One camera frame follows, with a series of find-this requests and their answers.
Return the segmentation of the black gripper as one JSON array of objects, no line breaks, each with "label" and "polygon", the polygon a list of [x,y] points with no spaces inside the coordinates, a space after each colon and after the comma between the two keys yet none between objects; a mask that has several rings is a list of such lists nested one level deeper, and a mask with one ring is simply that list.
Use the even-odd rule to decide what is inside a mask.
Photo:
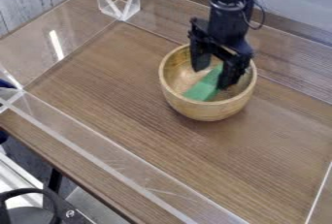
[{"label": "black gripper", "polygon": [[211,56],[223,61],[219,73],[218,88],[220,90],[236,84],[248,67],[252,50],[242,36],[228,35],[228,30],[218,31],[206,19],[194,17],[187,32],[190,40],[190,64],[194,72],[204,70]]}]

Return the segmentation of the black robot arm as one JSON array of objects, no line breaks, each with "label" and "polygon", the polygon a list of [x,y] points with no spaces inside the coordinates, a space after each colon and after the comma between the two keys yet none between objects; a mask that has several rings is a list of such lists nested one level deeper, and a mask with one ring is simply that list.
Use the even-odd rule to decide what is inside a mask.
[{"label": "black robot arm", "polygon": [[236,84],[250,65],[254,51],[246,42],[248,29],[256,30],[260,23],[250,24],[254,6],[260,7],[256,0],[210,0],[208,18],[190,19],[188,54],[194,72],[210,65],[211,57],[222,60],[223,69],[216,77],[216,88],[226,89]]}]

